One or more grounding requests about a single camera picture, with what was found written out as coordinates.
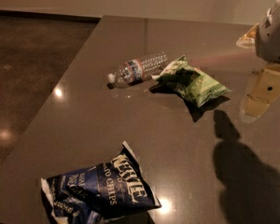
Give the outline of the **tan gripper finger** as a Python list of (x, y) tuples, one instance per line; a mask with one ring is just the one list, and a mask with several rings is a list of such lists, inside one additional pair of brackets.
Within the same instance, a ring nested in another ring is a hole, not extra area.
[(243, 49), (250, 49), (255, 46), (259, 25), (254, 24), (245, 34), (238, 38), (236, 46)]
[(270, 105), (280, 97), (280, 64), (267, 63), (253, 71), (240, 104), (240, 119), (252, 123), (259, 119)]

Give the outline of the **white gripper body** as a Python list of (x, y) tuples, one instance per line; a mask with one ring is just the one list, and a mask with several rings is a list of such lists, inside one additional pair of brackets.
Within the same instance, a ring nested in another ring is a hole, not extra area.
[(280, 0), (275, 0), (259, 22), (256, 53), (267, 62), (280, 63)]

